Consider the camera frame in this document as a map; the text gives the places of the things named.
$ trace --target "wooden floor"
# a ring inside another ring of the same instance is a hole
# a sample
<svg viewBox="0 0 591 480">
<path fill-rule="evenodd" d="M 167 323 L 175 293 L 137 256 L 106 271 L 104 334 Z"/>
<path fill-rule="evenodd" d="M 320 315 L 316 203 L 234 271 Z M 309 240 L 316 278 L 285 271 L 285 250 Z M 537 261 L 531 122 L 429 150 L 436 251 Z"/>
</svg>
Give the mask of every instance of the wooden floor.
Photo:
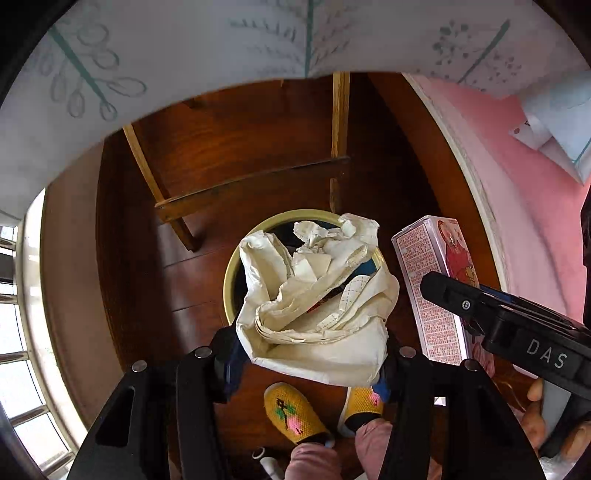
<svg viewBox="0 0 591 480">
<path fill-rule="evenodd" d="M 168 194 L 207 188 L 232 177 L 330 156 L 332 79 L 244 86 L 209 94 L 157 112 L 135 124 L 152 170 Z M 390 238 L 419 217 L 439 213 L 437 201 L 394 117 L 367 76 L 352 75 L 349 181 L 342 212 L 379 222 L 379 245 L 401 280 L 401 295 L 388 329 L 419 347 L 410 301 Z M 329 210 L 329 185 L 312 175 L 265 196 L 252 192 L 233 204 L 216 204 L 186 218 L 203 246 L 188 252 L 169 225 L 154 214 L 154 200 L 119 132 L 105 143 L 97 201 L 97 244 L 103 299 L 122 365 L 138 359 L 179 358 L 209 343 L 226 325 L 222 282 L 230 255 L 257 223 L 297 208 Z M 506 365 L 503 378 L 513 375 Z M 263 392 L 287 381 L 311 401 L 334 430 L 346 390 L 290 378 L 249 365 L 240 391 L 216 409 L 230 467 L 240 479 L 262 478 L 250 454 L 258 446 L 282 452 L 292 445 L 267 420 Z M 437 415 L 435 457 L 443 451 L 445 418 Z M 339 440 L 343 478 L 361 472 L 351 440 Z"/>
</svg>

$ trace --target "crumpled paper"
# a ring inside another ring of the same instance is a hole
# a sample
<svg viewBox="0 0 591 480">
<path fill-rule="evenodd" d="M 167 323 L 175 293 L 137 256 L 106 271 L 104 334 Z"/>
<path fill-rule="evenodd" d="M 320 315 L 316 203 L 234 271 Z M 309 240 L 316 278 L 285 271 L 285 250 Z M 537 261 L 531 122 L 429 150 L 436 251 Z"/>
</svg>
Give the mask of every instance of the crumpled paper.
<svg viewBox="0 0 591 480">
<path fill-rule="evenodd" d="M 241 240 L 248 293 L 236 331 L 254 364 L 330 385 L 377 379 L 386 357 L 385 320 L 400 289 L 396 278 L 384 264 L 322 300 L 372 258 L 378 227 L 350 213 L 332 229 L 297 222 L 294 234 L 304 245 L 293 256 L 272 233 Z"/>
</svg>

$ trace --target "finger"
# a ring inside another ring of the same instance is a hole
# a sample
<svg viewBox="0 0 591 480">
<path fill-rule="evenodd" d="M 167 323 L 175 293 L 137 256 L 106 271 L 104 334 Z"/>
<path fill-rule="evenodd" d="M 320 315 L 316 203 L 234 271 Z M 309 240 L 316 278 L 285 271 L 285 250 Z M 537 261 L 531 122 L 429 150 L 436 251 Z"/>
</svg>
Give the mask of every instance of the finger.
<svg viewBox="0 0 591 480">
<path fill-rule="evenodd" d="M 540 401 L 543 394 L 544 381 L 541 378 L 538 378 L 531 384 L 530 389 L 527 391 L 527 399 L 530 401 Z"/>
<path fill-rule="evenodd" d="M 546 431 L 546 423 L 540 412 L 541 402 L 533 402 L 527 407 L 521 419 L 521 427 L 536 451 L 542 445 Z"/>
<path fill-rule="evenodd" d="M 569 462 L 576 462 L 581 458 L 587 447 L 591 443 L 591 422 L 586 421 L 564 441 L 560 453 L 562 458 Z"/>
</svg>

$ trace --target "window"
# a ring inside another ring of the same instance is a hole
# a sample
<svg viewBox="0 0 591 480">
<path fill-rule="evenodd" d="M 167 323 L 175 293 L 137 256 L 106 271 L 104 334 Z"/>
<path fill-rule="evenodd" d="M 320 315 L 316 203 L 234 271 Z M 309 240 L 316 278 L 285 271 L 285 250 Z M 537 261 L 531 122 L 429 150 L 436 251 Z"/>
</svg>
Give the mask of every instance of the window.
<svg viewBox="0 0 591 480">
<path fill-rule="evenodd" d="M 39 268 L 43 200 L 41 192 L 23 232 L 0 229 L 0 255 L 5 256 L 0 257 L 0 403 L 47 478 L 65 480 L 86 429 L 61 378 L 44 315 Z"/>
</svg>

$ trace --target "wooden chair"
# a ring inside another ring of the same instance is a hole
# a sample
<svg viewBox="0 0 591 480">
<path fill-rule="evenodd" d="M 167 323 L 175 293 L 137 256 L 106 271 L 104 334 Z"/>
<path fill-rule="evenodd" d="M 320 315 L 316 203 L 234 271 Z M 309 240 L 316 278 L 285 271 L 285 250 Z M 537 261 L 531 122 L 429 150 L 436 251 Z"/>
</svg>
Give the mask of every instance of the wooden chair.
<svg viewBox="0 0 591 480">
<path fill-rule="evenodd" d="M 213 187 L 195 190 L 190 193 L 174 197 L 166 197 L 166 189 L 156 181 L 144 152 L 139 144 L 132 124 L 125 125 L 123 131 L 127 137 L 129 147 L 133 152 L 135 161 L 141 170 L 154 200 L 156 212 L 160 219 L 169 223 L 177 234 L 179 240 L 190 251 L 197 251 L 200 242 L 190 232 L 183 217 L 205 208 L 221 198 L 240 198 L 247 192 L 260 191 L 271 187 L 273 184 L 284 180 L 297 180 L 297 176 L 303 174 L 306 169 L 313 168 L 314 174 L 327 176 L 330 179 L 330 209 L 339 211 L 340 194 L 339 179 L 343 176 L 343 164 L 348 161 L 347 128 L 349 120 L 349 72 L 337 72 L 333 74 L 333 111 L 332 111 L 332 141 L 331 158 L 324 161 L 310 163 L 304 166 L 280 168 L 277 170 L 263 171 L 228 181 Z"/>
</svg>

